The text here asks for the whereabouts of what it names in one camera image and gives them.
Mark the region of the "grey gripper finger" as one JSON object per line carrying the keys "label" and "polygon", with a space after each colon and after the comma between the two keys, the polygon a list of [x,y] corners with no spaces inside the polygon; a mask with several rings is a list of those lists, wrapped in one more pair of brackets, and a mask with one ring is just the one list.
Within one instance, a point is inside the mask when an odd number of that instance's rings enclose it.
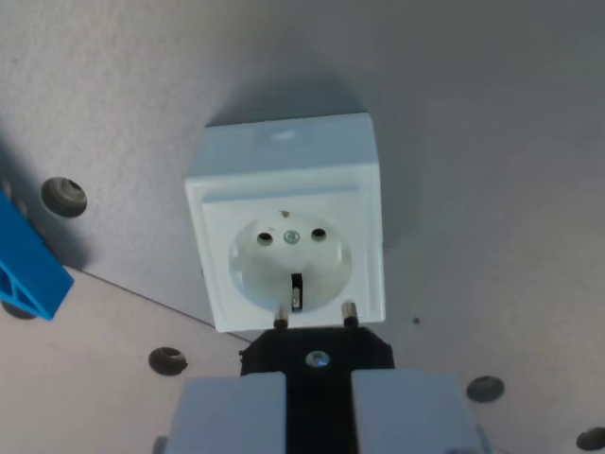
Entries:
{"label": "grey gripper finger", "polygon": [[415,370],[352,373],[360,453],[483,453],[485,439],[450,375]]}
{"label": "grey gripper finger", "polygon": [[264,373],[186,380],[165,451],[285,453],[285,375]]}

